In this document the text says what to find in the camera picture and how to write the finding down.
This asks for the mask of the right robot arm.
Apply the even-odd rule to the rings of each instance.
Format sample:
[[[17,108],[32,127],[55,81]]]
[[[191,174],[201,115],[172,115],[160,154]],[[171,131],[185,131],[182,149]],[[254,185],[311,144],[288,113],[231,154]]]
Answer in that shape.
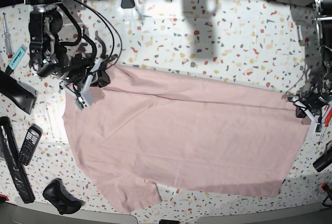
[[[110,83],[106,72],[109,57],[97,57],[96,44],[85,34],[62,0],[24,0],[30,5],[29,66],[39,77],[53,75],[75,91],[84,86],[104,87]],[[77,31],[74,41],[61,41],[58,33],[66,16]]]

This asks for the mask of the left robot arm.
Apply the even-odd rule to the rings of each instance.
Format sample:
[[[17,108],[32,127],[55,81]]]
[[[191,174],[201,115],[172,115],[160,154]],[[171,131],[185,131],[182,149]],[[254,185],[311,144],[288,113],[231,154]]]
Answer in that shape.
[[[331,0],[311,0],[306,7],[293,6],[291,13],[305,49],[304,84],[292,99],[296,117],[320,123],[323,108],[331,106]]]

